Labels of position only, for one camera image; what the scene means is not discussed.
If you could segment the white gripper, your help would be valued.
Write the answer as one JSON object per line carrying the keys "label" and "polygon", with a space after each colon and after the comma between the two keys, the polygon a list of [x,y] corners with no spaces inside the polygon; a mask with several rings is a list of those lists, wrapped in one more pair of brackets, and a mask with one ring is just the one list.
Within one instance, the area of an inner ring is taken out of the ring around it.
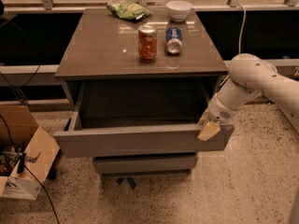
{"label": "white gripper", "polygon": [[221,130],[219,123],[224,124],[230,122],[237,113],[237,110],[233,110],[224,105],[218,98],[218,94],[215,94],[209,101],[207,109],[197,123],[198,125],[203,126],[197,135],[197,138],[201,141],[207,141]]}

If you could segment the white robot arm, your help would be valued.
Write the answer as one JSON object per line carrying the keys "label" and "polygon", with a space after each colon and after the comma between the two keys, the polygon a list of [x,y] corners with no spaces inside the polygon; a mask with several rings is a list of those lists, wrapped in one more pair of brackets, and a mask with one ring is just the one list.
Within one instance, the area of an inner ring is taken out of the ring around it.
{"label": "white robot arm", "polygon": [[199,224],[298,224],[298,82],[268,61],[240,54],[205,114],[202,138],[220,114],[235,125],[226,149],[205,154]]}

